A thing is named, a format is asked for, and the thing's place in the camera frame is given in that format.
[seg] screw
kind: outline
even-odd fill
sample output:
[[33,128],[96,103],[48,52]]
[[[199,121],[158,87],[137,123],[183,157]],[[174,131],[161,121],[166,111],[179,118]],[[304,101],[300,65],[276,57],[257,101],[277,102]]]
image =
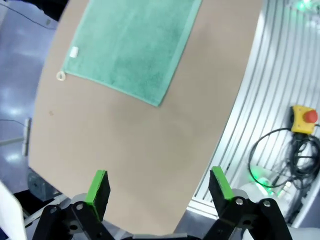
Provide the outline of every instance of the screw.
[[55,211],[57,211],[57,208],[56,208],[56,207],[50,209],[50,213],[51,213],[51,214],[53,214]]
[[82,203],[80,203],[79,205],[76,206],[77,210],[81,210],[84,207],[84,205]]
[[263,205],[265,205],[266,207],[270,207],[270,206],[271,206],[270,202],[267,201],[267,200],[265,200],[265,201],[263,202]]
[[238,205],[242,205],[244,204],[244,201],[241,198],[238,198],[237,200],[235,200],[235,203]]

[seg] beige table surface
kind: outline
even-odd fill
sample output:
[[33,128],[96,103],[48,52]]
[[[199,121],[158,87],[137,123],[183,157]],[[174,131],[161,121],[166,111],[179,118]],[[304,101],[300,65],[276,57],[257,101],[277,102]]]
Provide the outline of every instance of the beige table surface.
[[261,0],[203,0],[161,107],[72,75],[56,80],[88,0],[71,0],[38,87],[29,165],[72,198],[108,170],[104,219],[172,233],[224,130],[247,66]]

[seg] red button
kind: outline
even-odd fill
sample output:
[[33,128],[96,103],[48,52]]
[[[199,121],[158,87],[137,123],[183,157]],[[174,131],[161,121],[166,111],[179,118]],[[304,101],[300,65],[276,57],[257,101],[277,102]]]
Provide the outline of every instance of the red button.
[[313,123],[314,124],[318,120],[318,114],[317,114],[316,110],[307,111],[303,115],[303,119],[306,123]]

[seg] yellow emergency stop box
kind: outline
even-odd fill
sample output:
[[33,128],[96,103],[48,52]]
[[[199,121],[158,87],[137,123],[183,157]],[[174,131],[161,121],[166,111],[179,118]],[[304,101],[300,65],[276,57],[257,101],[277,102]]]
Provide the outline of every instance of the yellow emergency stop box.
[[294,120],[291,131],[294,133],[312,134],[318,119],[316,110],[301,105],[294,105],[292,110]]

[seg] brown tabletop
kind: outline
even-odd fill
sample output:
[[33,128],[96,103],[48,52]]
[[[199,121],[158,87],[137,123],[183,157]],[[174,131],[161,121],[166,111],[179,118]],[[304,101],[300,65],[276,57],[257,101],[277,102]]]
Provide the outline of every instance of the brown tabletop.
[[104,219],[131,233],[172,233],[224,130],[262,1],[203,0],[160,107],[67,75],[58,81],[88,0],[70,0],[37,92],[29,165],[72,198],[108,171]]

